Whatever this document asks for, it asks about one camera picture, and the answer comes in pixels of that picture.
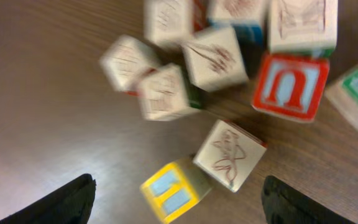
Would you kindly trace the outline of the red letter U block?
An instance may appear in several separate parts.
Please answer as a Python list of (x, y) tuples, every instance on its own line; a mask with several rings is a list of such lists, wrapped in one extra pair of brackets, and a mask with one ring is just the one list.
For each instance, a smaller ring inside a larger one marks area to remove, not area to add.
[(317, 114), (329, 69), (326, 58), (265, 54), (251, 105), (263, 113), (311, 123)]

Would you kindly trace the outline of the yellow letter wooden block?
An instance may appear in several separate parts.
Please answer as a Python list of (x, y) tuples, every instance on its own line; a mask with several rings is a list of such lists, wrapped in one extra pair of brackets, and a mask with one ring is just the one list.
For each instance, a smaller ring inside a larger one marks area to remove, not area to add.
[(197, 205), (212, 189), (208, 176), (187, 156), (149, 177), (140, 191), (159, 221), (169, 224)]

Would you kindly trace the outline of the teal sided picture block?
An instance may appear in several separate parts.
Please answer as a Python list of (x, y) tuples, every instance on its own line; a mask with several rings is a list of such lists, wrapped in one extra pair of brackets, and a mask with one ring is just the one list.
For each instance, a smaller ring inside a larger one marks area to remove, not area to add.
[(267, 150), (267, 144), (238, 125), (217, 120), (193, 163), (236, 193)]

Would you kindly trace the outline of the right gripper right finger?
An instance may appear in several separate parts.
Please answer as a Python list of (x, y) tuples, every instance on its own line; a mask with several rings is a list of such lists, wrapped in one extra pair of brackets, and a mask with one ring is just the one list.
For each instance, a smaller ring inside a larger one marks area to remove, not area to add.
[(264, 180), (261, 200), (268, 224), (354, 224), (272, 175)]

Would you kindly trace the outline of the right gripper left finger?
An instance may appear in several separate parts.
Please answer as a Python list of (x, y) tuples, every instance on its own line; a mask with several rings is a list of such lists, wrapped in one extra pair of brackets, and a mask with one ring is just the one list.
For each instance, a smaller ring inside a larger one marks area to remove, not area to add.
[(82, 174), (0, 224), (87, 224), (96, 196), (96, 181)]

